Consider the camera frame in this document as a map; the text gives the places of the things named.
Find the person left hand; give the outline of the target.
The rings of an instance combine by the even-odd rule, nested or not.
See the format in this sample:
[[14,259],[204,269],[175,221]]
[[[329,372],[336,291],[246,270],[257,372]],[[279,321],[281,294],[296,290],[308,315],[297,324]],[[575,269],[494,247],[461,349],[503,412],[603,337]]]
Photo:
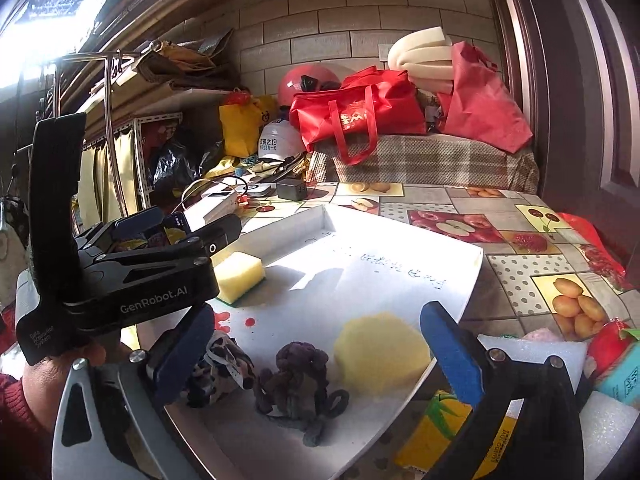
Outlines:
[[87,360],[92,366],[106,362],[102,344],[92,342],[81,349],[67,351],[55,358],[47,358],[34,366],[26,366],[22,378],[26,403],[38,424],[52,434],[58,407],[73,362]]

